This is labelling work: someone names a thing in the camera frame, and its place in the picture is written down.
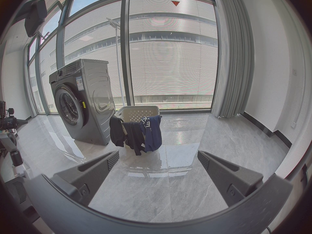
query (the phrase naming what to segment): glossy floor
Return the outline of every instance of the glossy floor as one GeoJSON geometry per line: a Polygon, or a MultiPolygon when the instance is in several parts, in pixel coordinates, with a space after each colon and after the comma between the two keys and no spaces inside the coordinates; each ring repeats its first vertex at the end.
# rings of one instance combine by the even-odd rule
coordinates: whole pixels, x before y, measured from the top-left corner
{"type": "MultiPolygon", "coordinates": [[[[89,207],[129,220],[171,222],[194,219],[227,208],[197,159],[208,151],[264,174],[266,180],[288,148],[242,116],[163,115],[163,146],[135,156],[112,142],[98,146],[70,138],[59,116],[38,115],[18,130],[18,147],[34,175],[51,177],[110,151],[120,158],[89,207]]],[[[4,181],[13,178],[9,156],[0,160],[4,181]]]]}

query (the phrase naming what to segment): camera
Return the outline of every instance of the camera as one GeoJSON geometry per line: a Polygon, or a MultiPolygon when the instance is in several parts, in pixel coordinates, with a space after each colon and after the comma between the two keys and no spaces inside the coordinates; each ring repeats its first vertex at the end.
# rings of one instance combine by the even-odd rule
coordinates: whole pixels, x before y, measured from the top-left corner
{"type": "Polygon", "coordinates": [[[16,119],[14,109],[5,109],[5,101],[0,101],[0,130],[12,132],[13,129],[28,123],[27,120],[16,119]]]}

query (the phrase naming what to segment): curtain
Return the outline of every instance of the curtain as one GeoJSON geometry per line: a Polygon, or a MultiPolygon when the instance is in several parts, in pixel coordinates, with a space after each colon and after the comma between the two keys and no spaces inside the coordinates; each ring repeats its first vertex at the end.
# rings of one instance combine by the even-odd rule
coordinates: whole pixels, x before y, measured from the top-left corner
{"type": "Polygon", "coordinates": [[[232,117],[244,111],[252,82],[252,31],[241,0],[216,0],[219,72],[212,113],[232,117]]]}

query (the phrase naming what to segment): white laundry basket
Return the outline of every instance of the white laundry basket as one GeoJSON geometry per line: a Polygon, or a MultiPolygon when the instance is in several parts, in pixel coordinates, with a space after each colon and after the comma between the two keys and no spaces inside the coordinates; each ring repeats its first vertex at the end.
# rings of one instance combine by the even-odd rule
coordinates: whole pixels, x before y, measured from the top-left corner
{"type": "MultiPolygon", "coordinates": [[[[125,106],[119,109],[115,116],[122,119],[124,122],[140,122],[141,118],[144,116],[156,116],[159,115],[158,106],[125,106]]],[[[125,135],[127,131],[122,125],[122,130],[125,135]]]]}

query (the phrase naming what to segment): washing machine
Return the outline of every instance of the washing machine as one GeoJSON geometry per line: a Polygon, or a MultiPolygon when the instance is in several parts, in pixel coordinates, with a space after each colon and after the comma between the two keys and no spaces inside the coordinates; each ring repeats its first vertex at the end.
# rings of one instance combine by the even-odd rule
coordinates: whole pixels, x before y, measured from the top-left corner
{"type": "Polygon", "coordinates": [[[57,111],[73,139],[107,145],[115,104],[107,61],[79,59],[49,76],[57,111]]]}

